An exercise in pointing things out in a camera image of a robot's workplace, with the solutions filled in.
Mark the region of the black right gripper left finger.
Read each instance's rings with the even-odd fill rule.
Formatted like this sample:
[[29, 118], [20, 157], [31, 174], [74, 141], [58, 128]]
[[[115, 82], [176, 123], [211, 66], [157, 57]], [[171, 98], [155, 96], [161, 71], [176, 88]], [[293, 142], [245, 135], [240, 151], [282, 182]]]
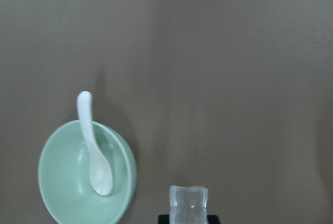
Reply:
[[169, 224], [170, 217], [169, 215], [159, 215], [158, 216], [158, 224]]

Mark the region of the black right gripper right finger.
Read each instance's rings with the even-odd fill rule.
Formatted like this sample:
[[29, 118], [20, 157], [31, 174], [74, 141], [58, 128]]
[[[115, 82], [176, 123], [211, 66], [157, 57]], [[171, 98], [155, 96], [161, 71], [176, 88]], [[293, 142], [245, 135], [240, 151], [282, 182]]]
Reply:
[[218, 215], [207, 215], [208, 224], [221, 224]]

